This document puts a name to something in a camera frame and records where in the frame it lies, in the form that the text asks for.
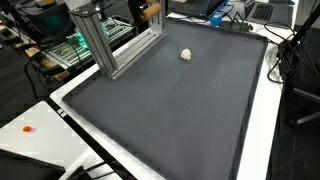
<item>orange object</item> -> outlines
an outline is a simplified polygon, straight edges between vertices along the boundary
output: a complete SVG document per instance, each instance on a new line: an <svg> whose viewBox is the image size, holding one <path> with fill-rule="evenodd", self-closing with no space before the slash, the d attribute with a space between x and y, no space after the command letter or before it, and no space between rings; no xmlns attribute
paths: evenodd
<svg viewBox="0 0 320 180"><path fill-rule="evenodd" d="M161 5L156 3L143 11L143 20L148 21L161 11Z"/></svg>
<svg viewBox="0 0 320 180"><path fill-rule="evenodd" d="M30 132L31 130L32 130L32 128L30 126L23 127L24 132Z"/></svg>

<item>gray mat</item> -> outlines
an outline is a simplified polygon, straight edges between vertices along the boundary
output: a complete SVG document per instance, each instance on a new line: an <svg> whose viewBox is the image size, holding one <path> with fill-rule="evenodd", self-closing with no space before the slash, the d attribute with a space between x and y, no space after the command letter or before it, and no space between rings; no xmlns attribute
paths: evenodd
<svg viewBox="0 0 320 180"><path fill-rule="evenodd" d="M96 73L64 101L168 179L234 179L266 44L169 21L120 79ZM178 57L185 48L190 62Z"/></svg>

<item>black chair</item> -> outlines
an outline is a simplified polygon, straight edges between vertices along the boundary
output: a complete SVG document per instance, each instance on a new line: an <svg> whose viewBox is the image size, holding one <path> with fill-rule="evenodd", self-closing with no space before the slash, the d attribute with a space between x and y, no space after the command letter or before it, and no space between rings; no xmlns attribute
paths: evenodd
<svg viewBox="0 0 320 180"><path fill-rule="evenodd" d="M317 68L318 72L320 72L320 59L318 61L316 61L316 68ZM317 104L320 104L320 97L319 96L316 96L314 94L302 91L302 90L297 89L297 88L294 88L294 92L296 94L299 94L302 97L305 97L305 98L317 103ZM309 116L306 116L306 117L303 117L301 119L296 120L295 124L296 125L301 125L301 124L304 124L304 123L309 122L311 120L317 119L319 117L320 117L320 111L318 111L316 113L313 113L313 114L311 114Z"/></svg>

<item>desk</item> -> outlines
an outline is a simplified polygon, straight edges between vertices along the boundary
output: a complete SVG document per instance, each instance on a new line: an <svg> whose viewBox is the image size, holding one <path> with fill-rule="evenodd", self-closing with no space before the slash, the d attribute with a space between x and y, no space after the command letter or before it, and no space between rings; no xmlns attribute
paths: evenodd
<svg viewBox="0 0 320 180"><path fill-rule="evenodd" d="M32 132L22 131L26 125L33 128ZM64 167L66 173L61 180L81 165L86 169L103 161L45 102L36 104L0 129L0 149ZM96 177L108 172L112 169L104 165L89 175ZM104 179L121 178L112 174Z"/></svg>
<svg viewBox="0 0 320 180"><path fill-rule="evenodd" d="M298 7L298 0L294 7L294 18ZM267 36L269 39L280 42L271 33L263 30L263 26L252 23L253 32ZM289 30L270 27L276 33L287 37ZM271 152L272 140L276 125L278 108L281 98L282 86L274 84L267 79L267 72L275 63L277 48L269 45L259 75L258 85L255 93L253 107L249 119L247 135L241 157L238 180L263 180L266 177L268 162ZM78 77L55 91L50 98L58 104L69 116L93 136L111 155L114 156L125 168L127 168L138 179L163 179L156 172L148 168L141 161L129 154L112 139L88 123L83 117L68 107L63 101L68 92L74 89L81 82L99 70L97 65L92 66Z"/></svg>

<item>small orange piece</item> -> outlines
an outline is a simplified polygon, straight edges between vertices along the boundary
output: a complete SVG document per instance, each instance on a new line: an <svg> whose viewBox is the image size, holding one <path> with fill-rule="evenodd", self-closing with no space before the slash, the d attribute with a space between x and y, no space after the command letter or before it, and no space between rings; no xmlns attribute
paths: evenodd
<svg viewBox="0 0 320 180"><path fill-rule="evenodd" d="M30 132L31 130L32 130L32 128L30 126L23 127L24 132Z"/></svg>

